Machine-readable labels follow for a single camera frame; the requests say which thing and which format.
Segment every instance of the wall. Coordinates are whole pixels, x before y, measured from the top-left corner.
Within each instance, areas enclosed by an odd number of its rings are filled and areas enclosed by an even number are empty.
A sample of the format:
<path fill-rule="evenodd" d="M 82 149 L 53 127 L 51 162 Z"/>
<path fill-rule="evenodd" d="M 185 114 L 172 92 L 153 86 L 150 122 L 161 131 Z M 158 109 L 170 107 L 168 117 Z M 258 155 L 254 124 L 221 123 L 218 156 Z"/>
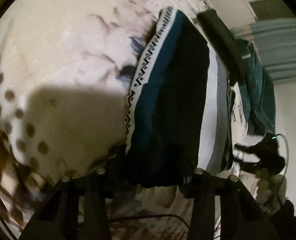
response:
<path fill-rule="evenodd" d="M 296 215 L 296 82 L 275 84 L 275 97 L 276 129 L 286 135 L 290 151 L 286 195 L 293 202 Z"/>
<path fill-rule="evenodd" d="M 230 29 L 255 21 L 247 0 L 209 0 L 219 17 Z"/>

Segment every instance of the bed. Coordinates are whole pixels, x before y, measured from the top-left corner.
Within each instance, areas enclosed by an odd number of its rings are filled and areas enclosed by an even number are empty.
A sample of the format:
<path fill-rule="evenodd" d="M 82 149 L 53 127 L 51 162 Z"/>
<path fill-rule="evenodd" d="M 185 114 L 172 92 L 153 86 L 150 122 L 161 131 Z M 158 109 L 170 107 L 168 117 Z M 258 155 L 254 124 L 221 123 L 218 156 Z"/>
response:
<path fill-rule="evenodd" d="M 45 187 L 65 176 L 88 174 L 100 165 L 98 159 L 125 143 L 131 81 L 153 35 L 151 28 L 160 10 L 168 6 L 180 10 L 203 34 L 196 14 L 212 8 L 208 0 L 16 0 L 2 16 L 0 217 L 13 238 L 19 238 L 43 201 Z M 216 61 L 209 42 L 208 47 Z M 199 155 L 198 167 L 221 177 L 239 176 L 236 163 L 221 173 L 217 164 L 208 166 L 220 131 L 218 73 L 227 81 L 222 64 L 209 69 L 204 119 L 214 139 L 209 143 L 210 132 L 203 132 L 209 154 Z M 235 93 L 228 117 L 231 144 L 246 144 L 247 122 L 238 84 L 231 91 Z M 193 201 L 186 200 L 176 186 L 127 185 L 114 200 L 107 200 L 110 217 L 172 213 L 189 222 L 192 207 Z M 111 232 L 113 239 L 185 239 L 187 229 L 178 223 L 167 218 L 120 222 L 111 226 Z"/>

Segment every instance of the metal screw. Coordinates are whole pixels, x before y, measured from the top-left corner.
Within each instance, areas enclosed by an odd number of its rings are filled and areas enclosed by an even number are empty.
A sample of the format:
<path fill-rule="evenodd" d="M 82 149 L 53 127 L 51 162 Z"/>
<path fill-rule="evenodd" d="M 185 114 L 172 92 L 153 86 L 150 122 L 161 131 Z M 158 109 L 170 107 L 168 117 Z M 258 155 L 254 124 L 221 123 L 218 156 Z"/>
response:
<path fill-rule="evenodd" d="M 99 168 L 96 172 L 97 172 L 98 175 L 102 175 L 102 174 L 106 173 L 106 169 L 105 168 Z"/>
<path fill-rule="evenodd" d="M 236 175 L 231 175 L 229 178 L 233 182 L 237 182 L 239 180 L 239 178 Z"/>
<path fill-rule="evenodd" d="M 69 176 L 63 176 L 62 178 L 61 178 L 61 181 L 62 182 L 68 182 L 70 180 L 70 177 Z"/>
<path fill-rule="evenodd" d="M 203 174 L 203 172 L 204 172 L 203 169 L 201 169 L 201 168 L 195 168 L 195 174 L 201 175 L 201 174 Z"/>

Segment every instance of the curtain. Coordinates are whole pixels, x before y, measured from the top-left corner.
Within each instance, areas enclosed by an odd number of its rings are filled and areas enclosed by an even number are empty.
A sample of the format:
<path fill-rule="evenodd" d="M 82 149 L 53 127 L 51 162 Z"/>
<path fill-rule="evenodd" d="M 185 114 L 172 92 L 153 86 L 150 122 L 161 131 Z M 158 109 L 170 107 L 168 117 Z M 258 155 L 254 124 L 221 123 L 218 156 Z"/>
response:
<path fill-rule="evenodd" d="M 259 21 L 231 31 L 253 43 L 274 82 L 296 79 L 296 19 Z"/>

